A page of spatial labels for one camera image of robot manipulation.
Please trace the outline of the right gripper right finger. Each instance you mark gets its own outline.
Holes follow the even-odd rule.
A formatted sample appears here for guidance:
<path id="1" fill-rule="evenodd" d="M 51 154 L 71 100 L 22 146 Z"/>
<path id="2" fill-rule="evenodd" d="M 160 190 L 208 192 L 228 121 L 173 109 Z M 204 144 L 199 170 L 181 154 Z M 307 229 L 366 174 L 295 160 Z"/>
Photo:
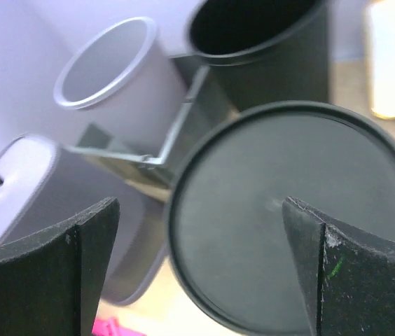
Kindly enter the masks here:
<path id="1" fill-rule="evenodd" d="M 395 242 L 291 197 L 282 218 L 312 335 L 395 335 Z"/>

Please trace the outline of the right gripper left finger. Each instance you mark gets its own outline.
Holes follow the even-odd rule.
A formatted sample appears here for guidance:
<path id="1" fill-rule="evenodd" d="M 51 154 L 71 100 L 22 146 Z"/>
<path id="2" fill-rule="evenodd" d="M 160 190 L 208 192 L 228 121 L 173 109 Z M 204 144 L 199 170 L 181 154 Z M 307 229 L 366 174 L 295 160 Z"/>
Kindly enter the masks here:
<path id="1" fill-rule="evenodd" d="M 119 217 L 108 197 L 0 246 L 0 335 L 91 335 Z"/>

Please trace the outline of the grey plastic crate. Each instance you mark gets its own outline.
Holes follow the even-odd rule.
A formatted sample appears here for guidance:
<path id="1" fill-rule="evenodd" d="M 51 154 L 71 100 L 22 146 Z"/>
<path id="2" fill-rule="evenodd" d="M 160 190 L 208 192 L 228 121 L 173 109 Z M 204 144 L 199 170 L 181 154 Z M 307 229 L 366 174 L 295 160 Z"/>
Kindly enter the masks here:
<path id="1" fill-rule="evenodd" d="M 158 154 L 138 154 L 94 125 L 89 126 L 76 146 L 68 147 L 72 153 L 84 156 L 162 201 L 167 199 L 167 190 L 184 158 L 197 143 L 220 124 L 240 114 L 208 66 L 191 55 L 176 56 L 172 60 L 188 92 Z"/>

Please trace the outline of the grey ribbed square bin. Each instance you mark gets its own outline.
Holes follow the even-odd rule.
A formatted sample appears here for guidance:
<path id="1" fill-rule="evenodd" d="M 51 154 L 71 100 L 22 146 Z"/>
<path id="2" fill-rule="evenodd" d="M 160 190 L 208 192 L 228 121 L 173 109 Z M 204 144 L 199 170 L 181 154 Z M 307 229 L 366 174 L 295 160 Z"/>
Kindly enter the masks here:
<path id="1" fill-rule="evenodd" d="M 161 201 L 36 135 L 20 136 L 0 152 L 0 179 L 0 245 L 115 197 L 120 222 L 102 298 L 125 306 L 143 295 L 166 254 Z"/>

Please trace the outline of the light grey round bin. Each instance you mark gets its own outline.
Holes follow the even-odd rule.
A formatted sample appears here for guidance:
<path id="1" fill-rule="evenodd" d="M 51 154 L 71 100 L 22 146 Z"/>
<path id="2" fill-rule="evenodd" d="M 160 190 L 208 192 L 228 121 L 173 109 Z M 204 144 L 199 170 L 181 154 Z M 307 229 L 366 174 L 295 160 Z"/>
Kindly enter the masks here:
<path id="1" fill-rule="evenodd" d="M 83 46 L 60 72 L 55 102 L 84 113 L 134 152 L 156 156 L 187 87 L 149 17 L 118 22 Z"/>

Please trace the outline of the dark blue round bin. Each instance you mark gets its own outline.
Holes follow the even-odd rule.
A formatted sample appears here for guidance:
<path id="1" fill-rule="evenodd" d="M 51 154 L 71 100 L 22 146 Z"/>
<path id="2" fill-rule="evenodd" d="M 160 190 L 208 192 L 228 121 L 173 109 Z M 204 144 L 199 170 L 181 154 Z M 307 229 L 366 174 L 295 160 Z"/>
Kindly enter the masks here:
<path id="1" fill-rule="evenodd" d="M 282 203 L 295 198 L 395 242 L 395 139 L 330 104 L 253 108 L 182 168 L 165 216 L 174 273 L 193 303 L 245 335 L 312 335 Z"/>

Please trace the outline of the pink plastic clip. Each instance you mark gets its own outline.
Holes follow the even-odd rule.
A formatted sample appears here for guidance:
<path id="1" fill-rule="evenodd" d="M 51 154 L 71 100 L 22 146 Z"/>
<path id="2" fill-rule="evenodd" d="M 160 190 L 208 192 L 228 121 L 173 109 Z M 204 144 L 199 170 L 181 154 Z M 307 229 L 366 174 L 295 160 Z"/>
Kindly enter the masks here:
<path id="1" fill-rule="evenodd" d="M 92 335 L 98 336 L 140 336 L 142 333 L 122 327 L 118 319 L 96 318 L 92 327 Z"/>

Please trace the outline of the black round bin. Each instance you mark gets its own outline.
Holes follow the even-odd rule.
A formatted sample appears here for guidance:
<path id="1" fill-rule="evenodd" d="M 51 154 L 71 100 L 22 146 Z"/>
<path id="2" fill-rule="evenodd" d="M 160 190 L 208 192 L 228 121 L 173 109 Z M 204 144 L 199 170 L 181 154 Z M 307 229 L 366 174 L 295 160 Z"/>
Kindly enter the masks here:
<path id="1" fill-rule="evenodd" d="M 270 102 L 329 101 L 328 3 L 213 0 L 187 38 L 238 111 Z"/>

